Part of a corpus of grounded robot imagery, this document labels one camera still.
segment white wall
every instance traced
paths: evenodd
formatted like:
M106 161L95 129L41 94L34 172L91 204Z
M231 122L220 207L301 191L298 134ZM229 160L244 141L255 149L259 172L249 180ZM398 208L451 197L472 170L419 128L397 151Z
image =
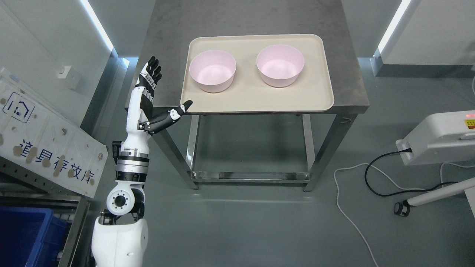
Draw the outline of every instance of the white wall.
M80 125L111 52L84 7L79 0L0 1L0 64ZM11 19L5 6L37 41ZM66 89L57 79L57 65L79 72L77 89Z
M384 64L475 65L475 1L419 1L381 53Z
M372 57L401 0L342 0L357 57Z
M119 57L138 57L155 0L89 0Z

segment wall outlet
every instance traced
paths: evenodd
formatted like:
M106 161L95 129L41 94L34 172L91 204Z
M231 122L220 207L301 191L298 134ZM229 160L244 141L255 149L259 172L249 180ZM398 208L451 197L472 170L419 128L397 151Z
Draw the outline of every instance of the wall outlet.
M71 66L63 66L64 71L58 74L58 79L62 80L67 89L76 89L81 80L81 75Z

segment beige tray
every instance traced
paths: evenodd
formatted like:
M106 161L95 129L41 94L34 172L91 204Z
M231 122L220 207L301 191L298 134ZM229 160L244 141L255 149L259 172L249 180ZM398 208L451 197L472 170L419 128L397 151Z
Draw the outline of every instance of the beige tray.
M259 52L267 46L286 44L300 50L305 66L297 80L284 88L262 81L256 65ZM220 93L207 93L189 73L190 62L199 53L219 49L236 59L231 86ZM191 99L192 114L318 112L334 103L332 84L322 39L314 34L200 37L190 43L181 102Z

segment white sign board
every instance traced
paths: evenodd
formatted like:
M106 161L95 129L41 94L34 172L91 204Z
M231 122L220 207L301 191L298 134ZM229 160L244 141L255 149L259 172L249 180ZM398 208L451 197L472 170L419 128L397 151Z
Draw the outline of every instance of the white sign board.
M35 96L0 67L0 156L93 198L108 156L106 146Z

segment blue plastic bin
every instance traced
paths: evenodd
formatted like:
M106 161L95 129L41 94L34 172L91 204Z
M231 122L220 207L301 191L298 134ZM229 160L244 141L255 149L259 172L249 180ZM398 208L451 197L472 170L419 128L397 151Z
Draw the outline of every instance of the blue plastic bin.
M0 206L0 266L53 266L66 227L51 209Z

